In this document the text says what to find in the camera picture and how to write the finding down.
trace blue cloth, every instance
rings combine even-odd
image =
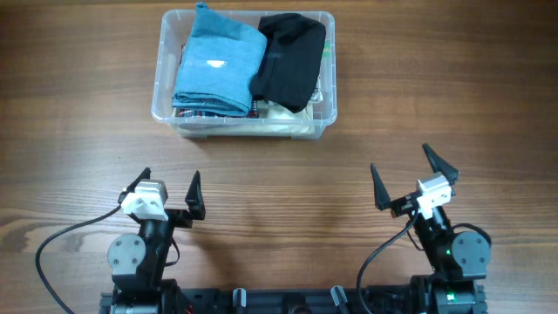
[[[196,4],[174,85],[173,106],[226,116],[246,116],[248,88],[258,72],[267,39],[254,27]]]

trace black cable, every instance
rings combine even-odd
[[[411,223],[408,223],[403,230],[399,231],[398,234],[394,235],[390,240],[384,242],[384,244],[380,245],[377,249],[375,249],[372,254],[370,256],[368,256],[368,258],[366,259],[366,261],[364,261],[363,266],[360,268],[360,271],[358,272],[358,276],[357,276],[357,294],[358,294],[358,300],[360,301],[360,304],[363,306],[364,310],[366,311],[366,313],[368,314],[372,314],[372,312],[370,311],[370,309],[368,308],[368,306],[366,305],[366,302],[364,301],[363,298],[363,292],[362,292],[362,285],[363,285],[363,274],[364,271],[366,270],[366,268],[368,267],[368,265],[372,262],[372,260],[378,255],[380,254],[385,248],[389,247],[390,245],[392,245],[394,242],[397,241],[397,239],[399,239],[402,235],[404,235],[407,231],[409,231],[411,229],[411,227],[415,224],[415,222],[417,222],[417,219],[419,218],[420,213],[417,211],[415,213],[415,216],[413,216]]]
[[[479,228],[479,227],[477,227],[477,226],[475,226],[471,223],[458,223],[458,224],[452,226],[452,229],[457,229],[457,228],[467,228],[467,229],[471,229],[473,231],[476,231],[479,235],[481,235],[483,238],[485,238],[485,240],[487,240],[488,246],[492,247],[492,238],[488,235],[488,233],[485,230],[483,230],[483,229],[481,229],[481,228]]]
[[[165,267],[173,266],[178,262],[178,260],[180,260],[180,251],[178,250],[178,245],[176,245],[176,241],[174,240],[174,238],[171,238],[171,241],[174,246],[174,249],[176,249],[176,254],[178,254],[178,257],[176,257],[176,261],[174,262],[165,263]]]
[[[70,226],[66,229],[60,230],[57,233],[55,233],[54,235],[49,236],[48,238],[46,238],[46,240],[44,240],[43,243],[41,243],[41,245],[39,245],[38,249],[37,249],[37,254],[35,255],[35,266],[37,267],[37,272],[38,275],[41,277],[41,280],[44,283],[44,286],[46,287],[46,289],[51,293],[52,297],[54,298],[54,300],[56,302],[58,302],[58,304],[60,305],[60,307],[62,307],[64,309],[64,311],[66,311],[66,313],[68,314],[74,314],[73,311],[70,310],[70,308],[68,307],[68,305],[66,305],[62,299],[60,299],[60,297],[58,296],[58,294],[56,293],[56,291],[54,291],[54,289],[52,288],[51,284],[49,283],[49,281],[46,279],[46,276],[44,276],[44,272],[43,269],[41,268],[41,252],[43,252],[44,247],[46,246],[46,244],[48,244],[50,241],[56,239],[57,237],[63,235],[66,232],[72,231],[74,229],[77,228],[81,228],[84,227],[86,225],[95,223],[95,222],[100,222],[103,219],[105,219],[106,217],[109,217],[111,215],[113,215],[114,213],[116,213],[117,211],[120,210],[120,205],[118,205],[115,209],[111,210],[110,212],[95,218],[95,219],[91,219],[90,221],[87,222],[81,222],[78,224],[75,224],[73,226]]]
[[[415,246],[415,249],[417,249],[417,251],[420,251],[420,252],[424,252],[424,251],[425,251],[425,249],[419,247],[419,245],[418,245],[418,244],[415,242],[415,240],[412,238],[412,236],[411,236],[411,231],[410,231],[410,230],[407,231],[407,235],[409,236],[409,240],[411,240],[412,245]]]

